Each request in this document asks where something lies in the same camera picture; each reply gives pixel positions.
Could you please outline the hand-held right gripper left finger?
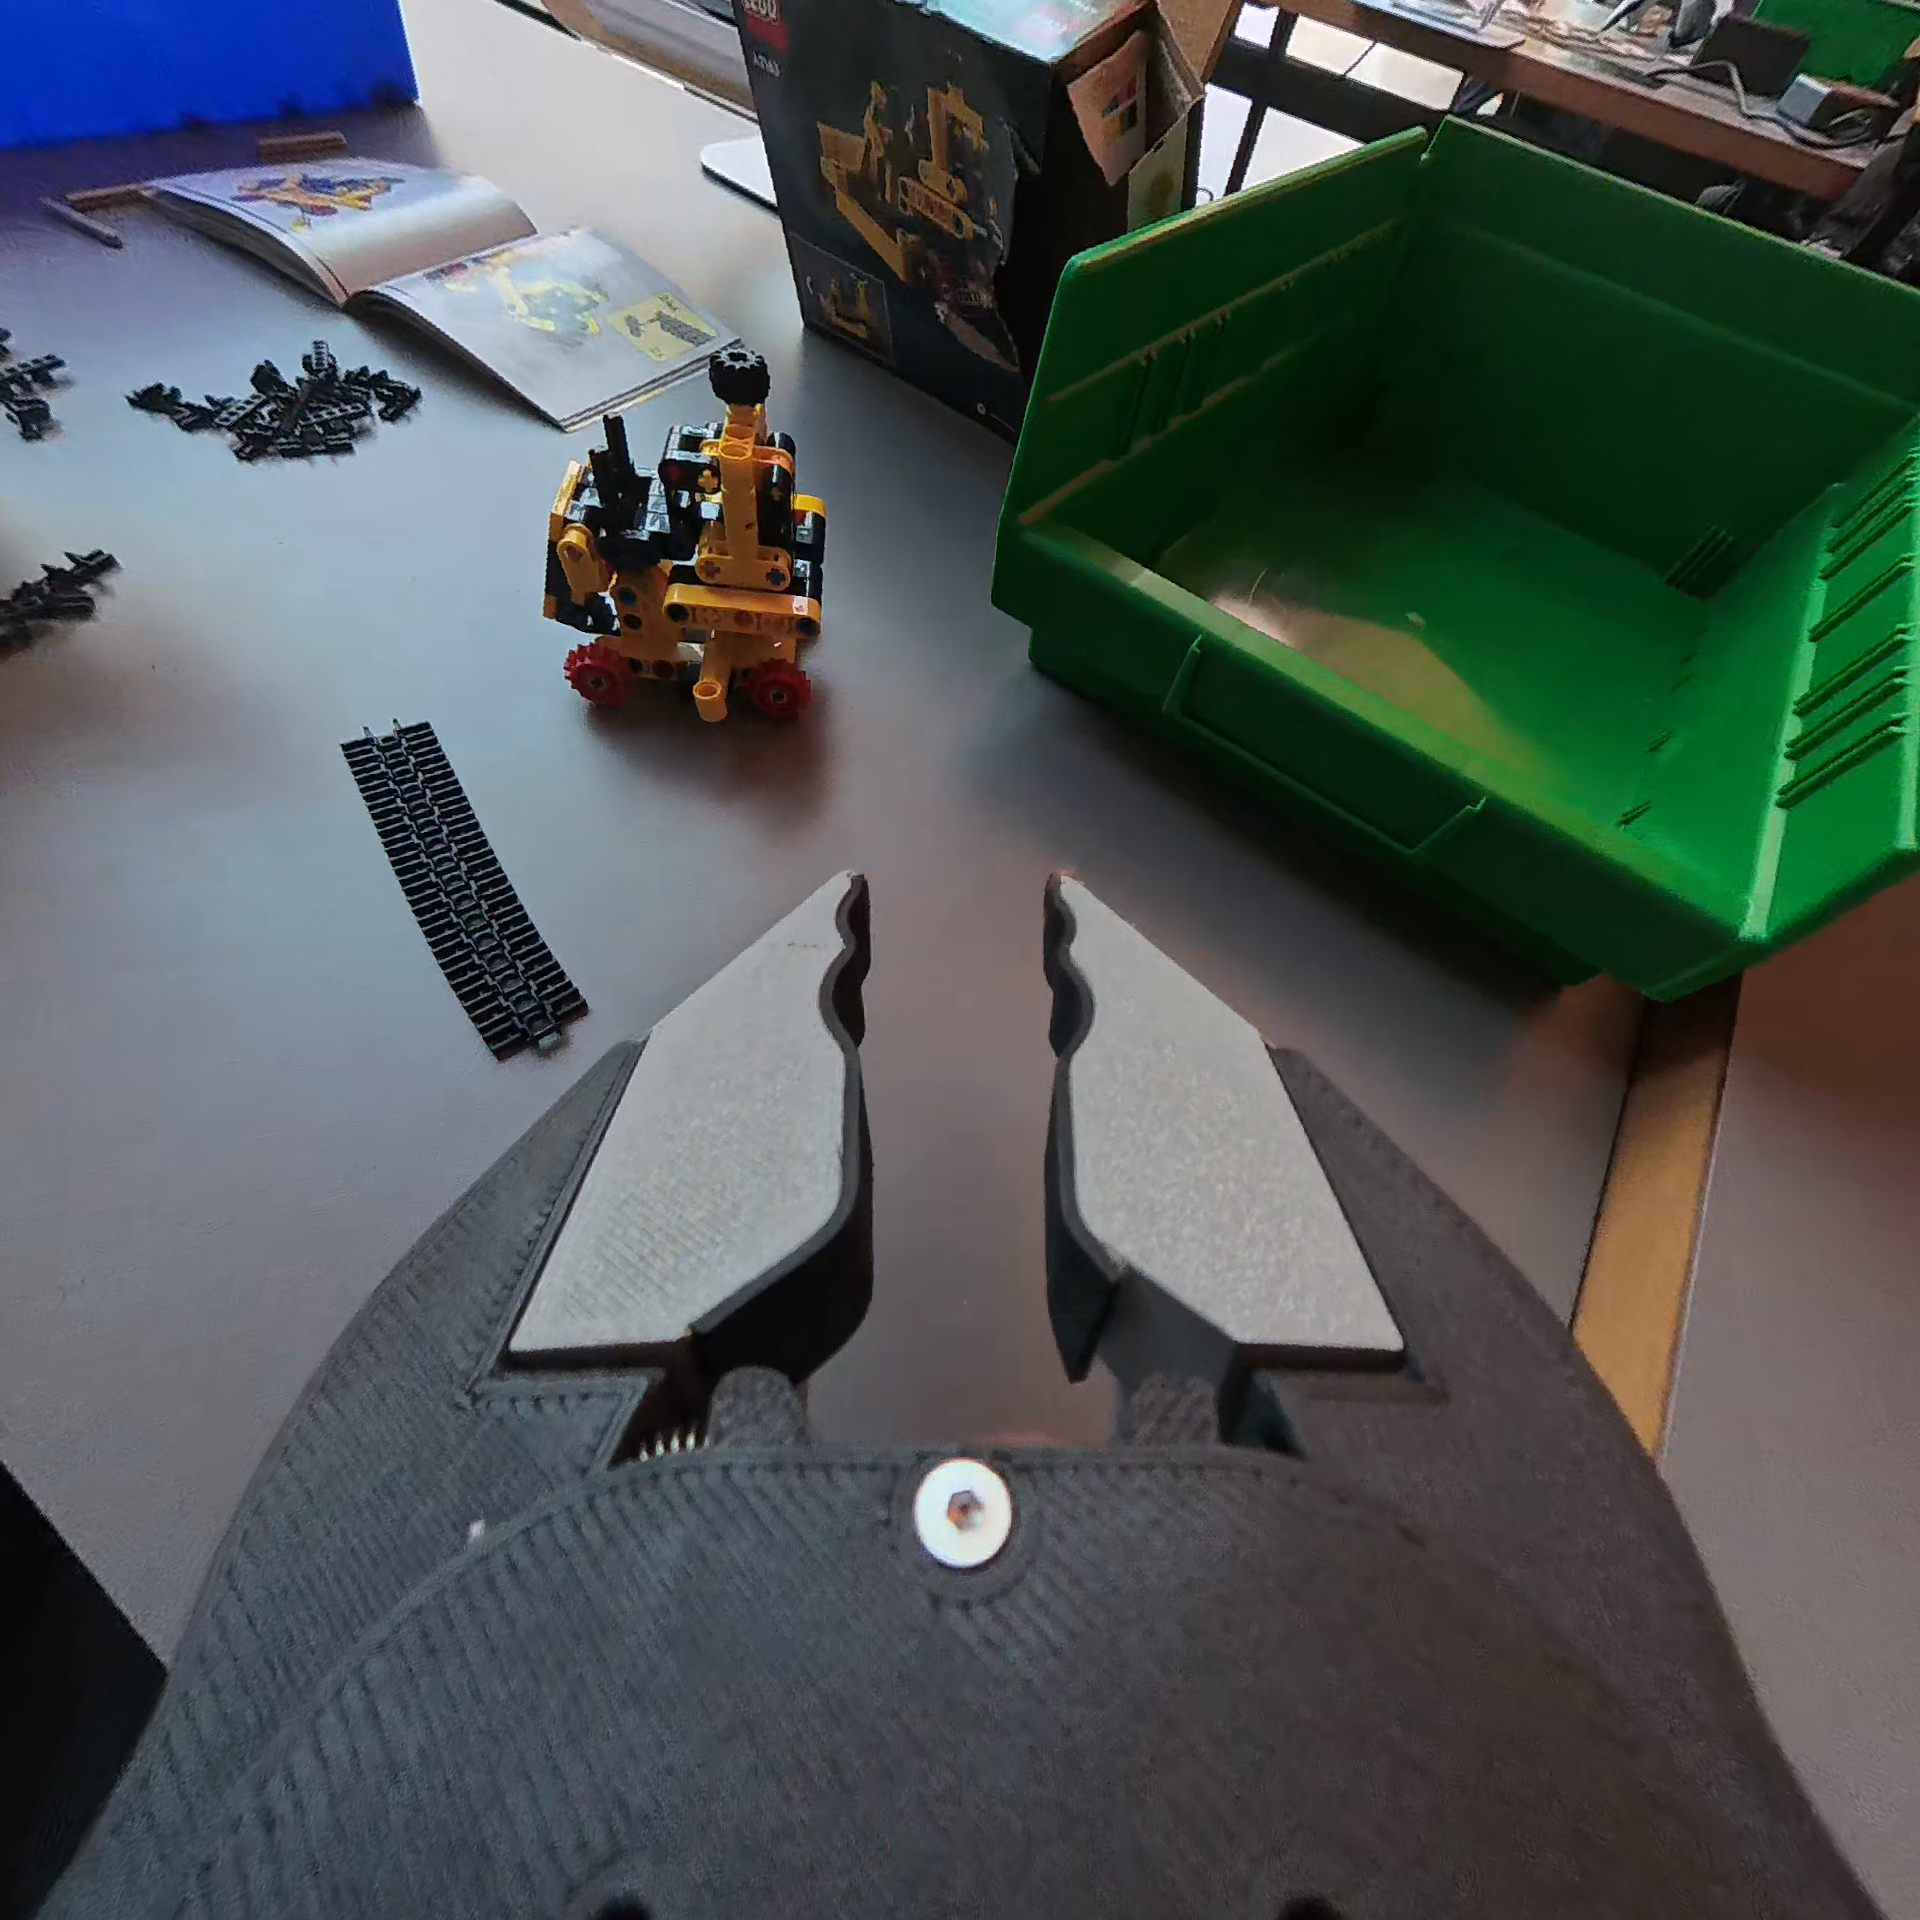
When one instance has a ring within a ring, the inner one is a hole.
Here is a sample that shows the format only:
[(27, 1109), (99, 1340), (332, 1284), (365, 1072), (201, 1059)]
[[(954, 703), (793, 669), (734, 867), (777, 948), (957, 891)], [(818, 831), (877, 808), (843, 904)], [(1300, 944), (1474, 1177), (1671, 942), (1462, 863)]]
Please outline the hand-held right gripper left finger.
[(870, 889), (841, 871), (639, 1045), (545, 1238), (517, 1372), (814, 1373), (874, 1299)]

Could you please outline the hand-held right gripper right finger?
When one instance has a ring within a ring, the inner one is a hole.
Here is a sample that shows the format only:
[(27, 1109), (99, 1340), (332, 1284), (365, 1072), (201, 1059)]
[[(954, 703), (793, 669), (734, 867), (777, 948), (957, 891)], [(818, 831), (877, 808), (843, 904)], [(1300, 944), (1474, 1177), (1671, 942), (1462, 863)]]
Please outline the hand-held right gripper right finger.
[(1387, 1373), (1409, 1344), (1262, 1033), (1058, 873), (1046, 1320), (1069, 1380)]

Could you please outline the black lego track strip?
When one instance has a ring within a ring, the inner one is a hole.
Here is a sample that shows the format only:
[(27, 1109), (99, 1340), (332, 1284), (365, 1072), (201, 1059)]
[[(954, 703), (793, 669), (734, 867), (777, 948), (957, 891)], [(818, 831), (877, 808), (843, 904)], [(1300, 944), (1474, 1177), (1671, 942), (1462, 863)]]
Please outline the black lego track strip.
[(342, 758), (425, 947), (481, 1043), (506, 1061), (587, 1014), (529, 916), (428, 723), (342, 742)]

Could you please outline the yellow lego bulldozer model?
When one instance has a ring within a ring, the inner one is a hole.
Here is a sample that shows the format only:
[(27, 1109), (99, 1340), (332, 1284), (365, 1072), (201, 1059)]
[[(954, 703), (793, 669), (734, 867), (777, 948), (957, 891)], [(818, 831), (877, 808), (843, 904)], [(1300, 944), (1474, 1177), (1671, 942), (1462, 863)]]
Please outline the yellow lego bulldozer model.
[(708, 725), (731, 701), (790, 723), (811, 699), (802, 647), (822, 631), (826, 502), (769, 422), (764, 356), (729, 342), (708, 382), (719, 417), (671, 424), (649, 465), (627, 417), (603, 416), (547, 516), (541, 612), (582, 638), (563, 669), (595, 709), (661, 684)]

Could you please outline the lego instruction booklet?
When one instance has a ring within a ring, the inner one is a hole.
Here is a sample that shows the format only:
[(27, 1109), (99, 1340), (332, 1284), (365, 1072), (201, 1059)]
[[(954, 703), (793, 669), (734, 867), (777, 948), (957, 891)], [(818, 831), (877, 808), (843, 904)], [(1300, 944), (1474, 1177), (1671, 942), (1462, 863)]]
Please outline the lego instruction booklet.
[(561, 429), (701, 374), (741, 342), (619, 241), (540, 230), (481, 176), (335, 157), (162, 176), (146, 192), (334, 305), (421, 329)]

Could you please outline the lego set cardboard box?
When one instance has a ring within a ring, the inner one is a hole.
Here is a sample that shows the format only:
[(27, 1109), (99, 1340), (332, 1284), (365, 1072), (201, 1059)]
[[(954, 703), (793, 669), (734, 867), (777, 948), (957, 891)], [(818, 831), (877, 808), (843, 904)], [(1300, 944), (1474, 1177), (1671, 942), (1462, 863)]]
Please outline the lego set cardboard box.
[(1234, 3), (734, 3), (810, 331), (1013, 441), (1073, 255), (1194, 204)]

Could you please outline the green plastic storage bin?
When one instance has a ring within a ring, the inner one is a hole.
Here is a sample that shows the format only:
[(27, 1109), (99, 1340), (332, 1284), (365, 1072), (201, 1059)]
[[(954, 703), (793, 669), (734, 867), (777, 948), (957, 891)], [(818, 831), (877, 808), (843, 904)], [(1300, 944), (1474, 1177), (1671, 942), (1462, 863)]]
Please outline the green plastic storage bin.
[(993, 600), (1668, 1001), (1916, 873), (1916, 454), (1911, 286), (1451, 119), (1068, 264)]

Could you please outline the pile of black track links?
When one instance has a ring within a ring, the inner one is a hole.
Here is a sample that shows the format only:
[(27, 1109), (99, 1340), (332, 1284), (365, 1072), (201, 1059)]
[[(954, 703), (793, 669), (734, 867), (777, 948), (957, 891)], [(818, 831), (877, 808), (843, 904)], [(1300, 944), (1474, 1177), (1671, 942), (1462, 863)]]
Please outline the pile of black track links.
[(66, 372), (66, 360), (57, 351), (20, 356), (10, 327), (2, 327), (0, 342), (2, 413), (22, 441), (43, 441), (57, 428), (50, 393)]
[(421, 399), (417, 383), (383, 368), (345, 368), (327, 342), (313, 342), (297, 374), (261, 360), (244, 391), (197, 399), (151, 382), (127, 395), (127, 406), (226, 444), (239, 463), (262, 463), (350, 456), (378, 424), (403, 422)]
[(39, 575), (20, 580), (2, 597), (2, 652), (35, 643), (53, 625), (74, 625), (95, 616), (99, 590), (119, 571), (119, 558), (106, 548), (66, 550), (63, 561), (43, 561)]

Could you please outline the wooden background desk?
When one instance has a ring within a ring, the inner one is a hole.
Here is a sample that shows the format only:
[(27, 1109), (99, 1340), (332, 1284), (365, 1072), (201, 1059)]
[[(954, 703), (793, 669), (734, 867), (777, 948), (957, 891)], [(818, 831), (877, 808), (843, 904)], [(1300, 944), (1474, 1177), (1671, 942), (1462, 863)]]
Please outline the wooden background desk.
[(1876, 113), (1857, 108), (1805, 127), (1771, 99), (1716, 85), (1706, 69), (1639, 48), (1618, 32), (1586, 32), (1524, 5), (1270, 5), (1276, 25), (1255, 77), (1283, 111), (1373, 140), (1433, 125), (1435, 108), (1391, 92), (1332, 94), (1334, 75), (1286, 52), (1306, 20), (1391, 48), (1483, 85), (1682, 155), (1716, 176), (1747, 176), (1822, 204), (1835, 201), (1878, 148)]

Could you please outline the blue box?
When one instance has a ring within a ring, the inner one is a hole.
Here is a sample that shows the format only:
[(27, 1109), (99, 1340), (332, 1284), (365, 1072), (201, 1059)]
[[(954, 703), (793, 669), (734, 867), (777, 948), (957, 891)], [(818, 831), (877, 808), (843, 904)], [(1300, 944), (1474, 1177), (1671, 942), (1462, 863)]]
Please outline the blue box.
[(5, 3), (2, 145), (412, 105), (398, 3)]

